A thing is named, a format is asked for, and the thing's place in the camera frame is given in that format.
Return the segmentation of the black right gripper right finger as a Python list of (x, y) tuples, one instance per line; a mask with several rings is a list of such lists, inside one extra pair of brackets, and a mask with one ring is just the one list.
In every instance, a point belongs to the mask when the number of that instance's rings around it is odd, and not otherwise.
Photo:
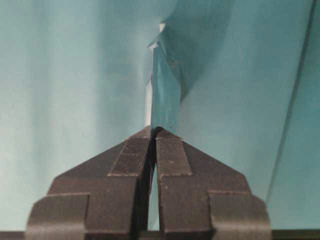
[(242, 173), (165, 129), (155, 141), (165, 239), (271, 239), (266, 205), (252, 194)]

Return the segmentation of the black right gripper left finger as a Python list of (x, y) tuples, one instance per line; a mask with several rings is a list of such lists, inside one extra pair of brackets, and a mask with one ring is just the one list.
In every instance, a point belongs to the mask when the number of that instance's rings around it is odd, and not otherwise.
[(30, 213), (28, 240), (130, 240), (148, 227), (150, 128), (57, 176)]

